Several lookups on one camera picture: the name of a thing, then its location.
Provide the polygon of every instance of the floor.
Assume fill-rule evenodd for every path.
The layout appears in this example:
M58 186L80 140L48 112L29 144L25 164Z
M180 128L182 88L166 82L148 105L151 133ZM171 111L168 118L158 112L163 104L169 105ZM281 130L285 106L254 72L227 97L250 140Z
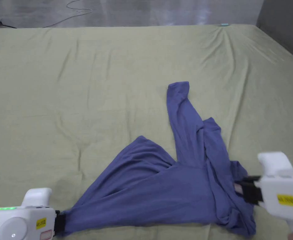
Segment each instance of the floor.
M70 0L0 0L3 24L40 28L90 10ZM255 24L263 0L76 0L92 9L53 27Z

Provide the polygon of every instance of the white device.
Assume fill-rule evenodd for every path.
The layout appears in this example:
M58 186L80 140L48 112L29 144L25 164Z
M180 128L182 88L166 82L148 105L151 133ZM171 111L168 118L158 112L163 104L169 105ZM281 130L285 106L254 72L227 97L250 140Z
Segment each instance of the white device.
M293 231L293 167L283 152L258 154L263 176L248 176L235 183L246 202L264 207L286 220Z
M50 188L30 189L22 205L0 208L0 240L51 240L57 216Z

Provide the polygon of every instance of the shirt sleeve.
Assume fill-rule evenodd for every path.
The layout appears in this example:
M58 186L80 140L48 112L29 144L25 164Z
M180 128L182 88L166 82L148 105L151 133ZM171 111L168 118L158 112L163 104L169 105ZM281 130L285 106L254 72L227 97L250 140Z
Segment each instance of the shirt sleeve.
M183 165L204 167L203 121L189 99L189 82L168 87L167 109L175 140L177 160Z

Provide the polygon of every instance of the yellow label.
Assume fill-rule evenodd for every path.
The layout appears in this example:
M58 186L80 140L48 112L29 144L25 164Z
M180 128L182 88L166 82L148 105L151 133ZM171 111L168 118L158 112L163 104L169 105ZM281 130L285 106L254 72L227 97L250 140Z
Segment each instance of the yellow label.
M292 195L280 195L278 194L279 203L293 207L293 196Z
M37 229L44 228L46 225L46 217L37 221Z

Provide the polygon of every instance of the blue shirt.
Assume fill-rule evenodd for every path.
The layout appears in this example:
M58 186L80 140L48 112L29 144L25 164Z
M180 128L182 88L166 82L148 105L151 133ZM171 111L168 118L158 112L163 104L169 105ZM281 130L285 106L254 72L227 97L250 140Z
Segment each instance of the blue shirt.
M108 226L215 223L254 235L253 206L237 196L234 181L247 175L230 161L213 118L202 121L187 95L189 82L167 91L177 162L139 136L125 147L79 201L65 211L64 235Z

